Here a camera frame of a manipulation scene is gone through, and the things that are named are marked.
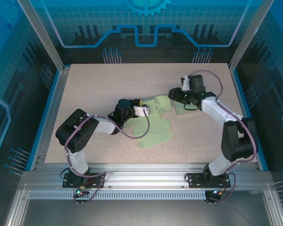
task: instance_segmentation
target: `wire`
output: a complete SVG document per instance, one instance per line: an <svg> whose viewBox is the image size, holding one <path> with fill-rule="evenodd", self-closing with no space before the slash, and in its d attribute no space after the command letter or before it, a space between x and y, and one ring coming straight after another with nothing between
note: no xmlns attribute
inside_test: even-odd
<svg viewBox="0 0 283 226"><path fill-rule="evenodd" d="M198 110L198 108L193 108L193 109L185 108L186 105L187 105L187 104L184 104L184 105L183 105L183 108L184 108L184 110L186 110L186 111L196 111L196 110Z"/></svg>
<svg viewBox="0 0 283 226"><path fill-rule="evenodd" d="M73 167L73 165L72 165L72 163L71 163L71 161L70 161L69 149L67 148L69 142L71 141L71 139L75 136L75 134L81 129L81 127L82 127L89 119L95 118L95 117L110 121L122 134L124 134L124 135L125 135L126 137L128 137L128 138L131 138L131 139L139 139L139 138L142 138L142 137L144 137L145 135L147 135L147 133L148 133L148 131L149 131L149 129L150 129L150 121L149 121L149 118L148 118L148 116L147 116L147 114L146 114L146 110L145 110L145 109L143 110L143 113L144 113L144 115L145 115L145 117L146 117L146 119L147 119L148 128L147 128L146 132L145 132L143 135L139 136L139 137L132 137L132 136L126 134L125 132L123 132L123 130L122 130L114 121L112 121L112 120L111 120L110 118L108 118L108 117L101 116L101 115L92 115L92 116L89 116L88 118L86 118L84 121L82 121L81 124L74 130L74 132L70 135L70 137L69 137L69 138L67 139L67 141L65 142L64 149L65 149L65 151L66 151L67 161L68 161L68 164L70 165L71 170L72 170L76 175L78 175L78 176L80 176L80 177L83 177L83 178L96 178L96 177L102 176L102 179L101 179L101 181L100 181L100 183L99 183L98 188L96 189L96 191L94 192L94 194L91 196L91 198L90 198L89 200L85 201L85 203L90 202L90 201L94 198L94 196L95 196L96 193L98 192L100 186L101 186L102 183L104 182L107 173L106 173L106 172L102 172L102 173L99 173L99 174L96 174L96 175L92 175L92 176L83 175L83 174L79 173L79 172Z"/></svg>
<svg viewBox="0 0 283 226"><path fill-rule="evenodd" d="M64 180L64 178L62 178L61 175L62 175L62 173L64 173L67 169L69 169L69 167L67 167L66 169L64 169L64 170L60 173L60 178L61 178L62 180Z"/></svg>
<svg viewBox="0 0 283 226"><path fill-rule="evenodd" d="M235 190L235 187L236 187L236 175L235 175L233 172L229 172L229 173L225 173L225 174L226 174L226 175L230 175L230 174L233 175L233 177L234 177L233 187L232 187L230 193L229 193L223 200L220 200L220 201L218 200L217 203L224 203L226 200L228 200L229 197L233 194L233 192L234 192L234 190Z"/></svg>
<svg viewBox="0 0 283 226"><path fill-rule="evenodd" d="M211 71L209 71L209 70L197 70L197 71L191 73L190 75L194 75L194 74L196 74L196 73L198 73L198 72L207 72L207 73L209 73L209 74L211 74L211 75L213 75L213 76L215 76L215 77L217 78L217 80L218 80L218 82L219 82L219 84L220 84L220 88L221 88L219 94L218 94L217 97L216 97L216 103L217 103L217 105L218 105L221 109L223 109L225 112L227 112L228 114L230 114L233 118L235 118L235 119L242 125L242 127L243 127L244 130L245 130L245 132L246 132L247 135L249 136L250 142L251 142L251 144L252 144L252 146L253 146L253 155L252 155L252 156L250 156L249 158L247 158L247 159L245 159L245 160L236 161L233 165L231 165L231 166L229 166L227 169L225 169L225 171L227 172L228 170L230 170L230 169L233 168L235 165L238 165L238 164L241 163L241 162L249 163L249 162L253 161L253 160L255 159L256 155L257 155L257 147L256 147L256 143L255 143L254 137L253 137L252 134L250 133L250 131L249 131L249 129L247 128L247 126L242 122L242 120L239 119L239 118L235 115L234 112L228 110L226 107L224 107L224 106L223 106L221 103L219 103L219 101L218 101L218 98L219 98L219 97L221 96L221 94L223 93L223 84L222 84L220 78L219 78L215 73L213 73L213 72L211 72Z"/></svg>
<svg viewBox="0 0 283 226"><path fill-rule="evenodd" d="M208 199L211 199L213 201L216 201L216 203L219 203L219 200L218 199L214 199L214 198L208 198ZM234 209L237 213L239 213L247 222L249 222L250 225L252 226L255 226L254 223L252 223L240 210L238 210L235 206L233 205L230 205L226 202L223 203L224 205L228 206L228 207L231 207L232 209Z"/></svg>

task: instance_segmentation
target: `aluminum frame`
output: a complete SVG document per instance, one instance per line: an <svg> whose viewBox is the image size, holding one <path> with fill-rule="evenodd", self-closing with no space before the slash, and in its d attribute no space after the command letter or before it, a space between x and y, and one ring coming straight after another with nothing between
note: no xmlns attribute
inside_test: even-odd
<svg viewBox="0 0 283 226"><path fill-rule="evenodd" d="M230 72L233 72L256 30L263 21L274 0L263 0L258 12L254 16L240 45L238 46L230 62ZM22 10L36 31L38 37L46 48L49 56L62 76L55 88L53 100L46 117L40 141L34 156L30 172L24 172L19 187L16 191L12 207L10 209L7 226L20 225L25 212L30 191L71 191L61 188L61 180L58 177L60 171L67 167L66 164L45 164L44 159L48 150L50 133L54 120L58 113L59 101L61 101L68 71L64 71L61 61L49 35L41 23L37 13L29 0L18 0ZM167 191L201 191L204 189L189 189L183 177L187 172L202 172L204 164L92 164L93 172L107 171L106 191L132 191L132 190L167 190ZM283 209L270 172L259 171L257 164L241 165L234 169L237 175L237 190L263 190L266 204L274 225L283 226Z"/></svg>
<svg viewBox="0 0 283 226"><path fill-rule="evenodd" d="M257 30L259 29L262 21L264 20L266 14L268 13L270 7L272 6L274 0L262 0L261 5L259 6L256 14L254 15L249 27L247 28L241 42L239 43L238 48L236 49L230 63L229 68L230 72L232 73L236 66L238 65L239 61L241 60L244 52L246 51L247 47L249 46L251 40L253 39L254 35L256 34Z"/></svg>
<svg viewBox="0 0 283 226"><path fill-rule="evenodd" d="M64 64L54 47L49 35L47 34L45 27L43 26L40 18L38 17L37 12L34 10L31 2L29 0L17 0L23 12L25 13L27 19L32 25L34 31L48 52L50 58L52 59L54 65L59 70L59 72L64 71Z"/></svg>

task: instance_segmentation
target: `metal plate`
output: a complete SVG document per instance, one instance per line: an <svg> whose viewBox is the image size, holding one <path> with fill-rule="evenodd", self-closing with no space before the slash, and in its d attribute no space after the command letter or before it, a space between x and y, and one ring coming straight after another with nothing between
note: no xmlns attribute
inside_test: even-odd
<svg viewBox="0 0 283 226"><path fill-rule="evenodd" d="M88 200L94 191L77 200ZM31 191L28 199L72 200L74 191ZM204 200L204 191L98 191L95 200Z"/></svg>

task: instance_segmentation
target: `metal rail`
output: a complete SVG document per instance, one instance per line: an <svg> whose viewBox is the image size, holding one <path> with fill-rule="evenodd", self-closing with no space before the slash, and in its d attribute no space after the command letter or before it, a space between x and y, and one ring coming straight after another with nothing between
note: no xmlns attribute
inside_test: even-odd
<svg viewBox="0 0 283 226"><path fill-rule="evenodd" d="M102 190L195 190L208 191L215 188L188 187L186 173L201 173L204 164L93 164L91 173L107 172ZM23 172L18 189L72 190L62 188L60 172L66 164L37 164L36 171ZM259 171L256 163L238 166L233 171L237 177L236 190L274 189L270 172Z"/></svg>

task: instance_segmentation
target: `light green fabric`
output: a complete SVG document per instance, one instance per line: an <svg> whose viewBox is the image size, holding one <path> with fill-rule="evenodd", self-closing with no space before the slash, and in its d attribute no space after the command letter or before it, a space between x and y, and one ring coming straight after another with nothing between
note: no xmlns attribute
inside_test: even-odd
<svg viewBox="0 0 283 226"><path fill-rule="evenodd" d="M170 140L174 135L173 132L169 132L171 125L167 119L161 119L164 111L171 110L170 99L167 96L158 96L143 100L143 104L150 108L150 130L146 136L138 139L138 146L148 148ZM147 130L148 123L146 117L138 117L128 120L127 126L134 127L133 136L138 137Z"/></svg>

